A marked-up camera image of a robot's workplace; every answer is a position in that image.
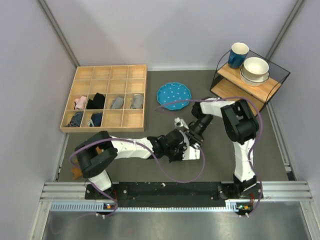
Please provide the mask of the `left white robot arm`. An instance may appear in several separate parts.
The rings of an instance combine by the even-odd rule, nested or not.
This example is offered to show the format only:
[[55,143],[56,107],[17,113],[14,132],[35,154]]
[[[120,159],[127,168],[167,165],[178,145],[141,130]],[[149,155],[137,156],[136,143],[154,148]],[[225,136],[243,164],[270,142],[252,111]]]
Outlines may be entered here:
[[75,148],[75,156],[82,176],[96,186],[102,198],[109,198],[114,187],[106,168],[116,159],[151,159],[168,157],[170,162],[196,160],[198,149],[190,145],[186,135],[172,130],[166,135],[148,136],[140,139],[117,138],[107,131],[100,131]]

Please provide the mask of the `white underwear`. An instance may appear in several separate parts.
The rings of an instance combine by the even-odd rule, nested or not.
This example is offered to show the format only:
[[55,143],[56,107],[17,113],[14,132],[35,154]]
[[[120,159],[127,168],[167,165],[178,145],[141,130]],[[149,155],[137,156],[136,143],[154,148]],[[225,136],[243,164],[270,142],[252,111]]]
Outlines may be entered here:
[[193,147],[193,145],[190,143],[190,139],[189,137],[187,136],[187,134],[183,131],[180,131],[180,133],[182,134],[183,136],[183,142],[185,143],[186,147],[189,148],[189,147]]

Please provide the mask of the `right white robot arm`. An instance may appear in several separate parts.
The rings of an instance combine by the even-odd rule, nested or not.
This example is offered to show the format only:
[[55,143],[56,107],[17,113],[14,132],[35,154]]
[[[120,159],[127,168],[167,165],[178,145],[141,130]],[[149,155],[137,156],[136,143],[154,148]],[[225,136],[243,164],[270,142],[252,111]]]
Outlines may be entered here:
[[214,117],[222,118],[226,134],[234,146],[233,192],[237,197],[245,198],[257,184],[253,170],[253,146],[260,129],[247,101],[207,98],[195,102],[191,113],[196,118],[186,131],[191,146],[203,143],[203,133]]

